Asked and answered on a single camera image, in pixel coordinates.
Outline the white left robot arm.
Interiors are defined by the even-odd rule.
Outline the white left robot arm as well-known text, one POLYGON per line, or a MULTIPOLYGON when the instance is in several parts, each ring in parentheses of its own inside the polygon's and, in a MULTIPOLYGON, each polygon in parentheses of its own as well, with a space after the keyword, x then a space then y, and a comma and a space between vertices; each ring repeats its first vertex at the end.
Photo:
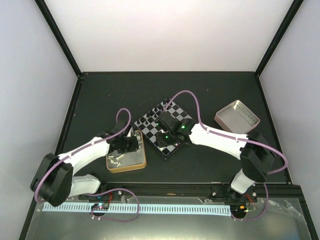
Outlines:
POLYGON ((89 195, 101 200, 107 195, 107 186, 93 173, 77 176, 77 172, 113 152, 127 154, 138 149, 137 137, 130 130, 128 135, 108 135, 104 132, 69 152, 59 155, 48 153, 43 157, 30 184, 34 199, 37 203, 48 202, 54 207, 78 195, 89 195))

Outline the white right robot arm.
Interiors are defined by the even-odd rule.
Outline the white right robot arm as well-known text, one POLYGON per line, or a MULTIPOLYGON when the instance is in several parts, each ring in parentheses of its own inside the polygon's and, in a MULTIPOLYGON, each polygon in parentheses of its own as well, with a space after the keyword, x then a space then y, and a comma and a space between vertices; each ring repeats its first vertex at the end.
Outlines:
POLYGON ((264 183, 275 160, 275 155, 267 148, 266 140, 260 134, 249 138, 246 134, 217 130, 200 123, 181 123, 176 128, 158 132, 155 137, 161 148, 177 143, 201 145, 238 159, 241 168, 222 195, 231 202, 240 202, 251 186, 264 183))

